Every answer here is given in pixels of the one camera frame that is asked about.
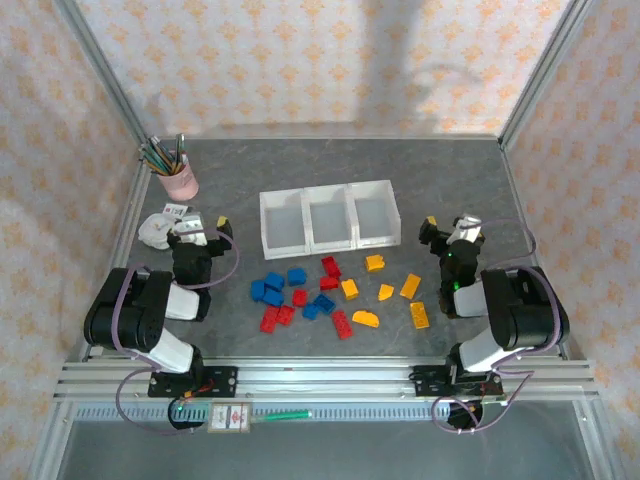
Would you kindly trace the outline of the white alarm clock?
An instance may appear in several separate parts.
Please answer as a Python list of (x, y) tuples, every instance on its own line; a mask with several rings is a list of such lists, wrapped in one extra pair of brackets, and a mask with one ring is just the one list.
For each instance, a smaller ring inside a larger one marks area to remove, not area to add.
[(168, 234), (181, 218), (165, 213), (154, 213), (150, 215), (138, 229), (138, 239), (148, 247), (156, 250), (167, 250), (170, 248)]

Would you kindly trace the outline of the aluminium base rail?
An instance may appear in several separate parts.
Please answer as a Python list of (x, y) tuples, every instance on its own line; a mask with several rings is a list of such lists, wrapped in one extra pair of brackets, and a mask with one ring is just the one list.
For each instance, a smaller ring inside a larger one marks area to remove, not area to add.
[[(415, 365), (442, 364), (438, 357), (209, 357), (209, 366), (238, 368), (236, 396), (249, 401), (309, 400), (391, 401), (414, 397), (409, 380)], [(59, 400), (106, 401), (124, 377), (143, 363), (122, 357), (96, 357), (67, 362), (62, 367), (54, 397)], [(509, 376), (504, 391), (513, 392), (525, 371), (535, 375), (519, 397), (523, 400), (574, 400), (595, 397), (598, 387), (587, 360), (566, 360), (557, 355), (523, 357), (504, 366)]]

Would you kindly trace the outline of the framed label tag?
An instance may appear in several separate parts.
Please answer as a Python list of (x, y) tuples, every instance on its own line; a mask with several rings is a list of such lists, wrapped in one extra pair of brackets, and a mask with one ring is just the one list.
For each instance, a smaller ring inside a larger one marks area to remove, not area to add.
[(209, 410), (209, 433), (246, 433), (250, 430), (251, 405), (248, 403), (213, 403)]

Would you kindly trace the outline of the green pen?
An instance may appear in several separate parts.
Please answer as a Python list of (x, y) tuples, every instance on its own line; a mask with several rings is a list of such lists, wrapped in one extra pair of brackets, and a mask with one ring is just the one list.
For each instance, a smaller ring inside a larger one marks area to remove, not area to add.
[(310, 410), (253, 413), (252, 422), (268, 423), (268, 422), (280, 422), (280, 421), (298, 421), (298, 420), (310, 419), (312, 416), (313, 414)]

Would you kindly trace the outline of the white tipped pencil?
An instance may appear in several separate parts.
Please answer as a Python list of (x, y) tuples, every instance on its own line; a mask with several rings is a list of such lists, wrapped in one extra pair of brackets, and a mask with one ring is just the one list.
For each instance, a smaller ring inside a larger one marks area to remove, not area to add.
[(151, 136), (149, 138), (149, 142), (159, 156), (161, 156), (169, 165), (173, 164), (173, 157), (170, 152), (161, 144), (160, 140), (156, 136)]

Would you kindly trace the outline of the aluminium frame post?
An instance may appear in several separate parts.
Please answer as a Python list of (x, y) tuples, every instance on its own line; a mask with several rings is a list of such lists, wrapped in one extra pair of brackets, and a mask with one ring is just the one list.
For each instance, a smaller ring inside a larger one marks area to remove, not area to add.
[(512, 148), (525, 123), (533, 115), (536, 105), (563, 58), (580, 32), (594, 0), (570, 0), (536, 64), (522, 94), (509, 116), (498, 144), (502, 152)]
[(53, 3), (58, 7), (63, 19), (79, 42), (128, 132), (135, 139), (136, 144), (141, 146), (147, 139), (146, 130), (77, 1), (53, 0)]

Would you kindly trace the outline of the aluminium side rail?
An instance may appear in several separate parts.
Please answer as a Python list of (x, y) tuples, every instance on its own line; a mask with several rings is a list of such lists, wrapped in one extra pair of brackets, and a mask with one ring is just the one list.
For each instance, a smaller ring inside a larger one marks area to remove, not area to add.
[[(98, 297), (102, 292), (102, 287), (107, 283), (111, 270), (113, 270), (114, 268), (124, 268), (128, 264), (131, 246), (135, 237), (135, 233), (137, 231), (141, 208), (144, 203), (149, 180), (151, 177), (151, 173), (146, 166), (144, 166), (141, 162), (135, 163), (137, 165), (137, 169), (135, 170), (132, 177), (132, 183), (129, 189), (129, 193), (122, 209), (122, 214), (120, 216), (120, 223), (115, 236), (113, 249), (106, 266), (105, 275), (101, 282), (101, 286), (97, 290), (96, 300), (99, 300)], [(112, 320), (106, 320), (105, 315), (99, 313), (99, 310), (100, 307), (97, 307), (95, 312), (98, 313), (99, 317), (98, 329), (105, 330), (105, 332), (109, 332), (108, 335), (111, 335), (110, 325)], [(98, 353), (91, 353), (92, 349), (94, 349), (94, 345), (86, 341), (84, 333), (81, 340), (82, 345), (80, 348), (80, 353), (78, 354), (78, 359), (81, 362), (87, 362), (91, 358), (93, 358), (93, 356), (102, 355), (102, 345), (96, 346), (100, 347), (97, 348), (97, 350), (99, 351)]]
[(531, 227), (526, 218), (524, 204), (521, 198), (521, 195), (516, 186), (515, 176), (513, 173), (513, 169), (509, 164), (508, 155), (506, 153), (505, 147), (499, 143), (499, 151), (501, 160), (509, 181), (509, 185), (511, 188), (511, 193), (514, 199), (514, 203), (517, 210), (518, 222), (521, 225), (521, 228), (524, 232), (527, 248), (529, 253), (522, 256), (519, 260), (508, 260), (507, 264), (513, 264), (516, 268), (526, 270), (530, 273), (531, 276), (538, 278), (541, 286), (543, 287), (543, 291), (547, 294), (547, 297), (551, 306), (551, 315), (552, 315), (552, 334), (549, 340), (539, 347), (535, 347), (531, 350), (528, 350), (523, 353), (523, 355), (534, 355), (534, 354), (542, 354), (550, 351), (558, 345), (558, 341), (560, 339), (560, 329), (562, 327), (561, 315), (560, 315), (560, 306), (561, 302), (559, 301), (556, 292), (553, 290), (549, 279), (544, 275), (544, 271), (541, 269), (539, 265), (539, 259), (537, 256), (537, 243), (535, 240), (535, 236), (532, 233)]

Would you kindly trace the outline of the aluminium frame leg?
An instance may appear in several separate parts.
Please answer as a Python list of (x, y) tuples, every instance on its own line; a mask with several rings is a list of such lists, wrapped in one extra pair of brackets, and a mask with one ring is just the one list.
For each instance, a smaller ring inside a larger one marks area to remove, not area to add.
[(627, 480), (603, 401), (585, 397), (573, 406), (594, 480)]
[(57, 479), (76, 411), (75, 402), (64, 400), (54, 403), (37, 444), (27, 480)]

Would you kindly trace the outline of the green pencil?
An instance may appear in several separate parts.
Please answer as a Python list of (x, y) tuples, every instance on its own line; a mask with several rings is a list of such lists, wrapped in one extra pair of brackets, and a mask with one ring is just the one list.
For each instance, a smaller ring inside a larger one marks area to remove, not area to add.
[(153, 148), (150, 142), (144, 143), (140, 147), (140, 153), (142, 160), (149, 166), (149, 168), (158, 175), (171, 176), (175, 174), (175, 161), (169, 165), (161, 156), (159, 156), (156, 150)]

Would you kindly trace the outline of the pink pencil cup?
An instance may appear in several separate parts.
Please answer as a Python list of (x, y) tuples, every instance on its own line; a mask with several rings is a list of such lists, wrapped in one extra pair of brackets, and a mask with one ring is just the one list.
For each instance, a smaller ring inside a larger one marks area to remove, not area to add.
[(174, 201), (191, 200), (199, 191), (198, 181), (195, 178), (186, 153), (181, 155), (181, 160), (182, 168), (178, 173), (171, 176), (158, 177), (169, 198)]

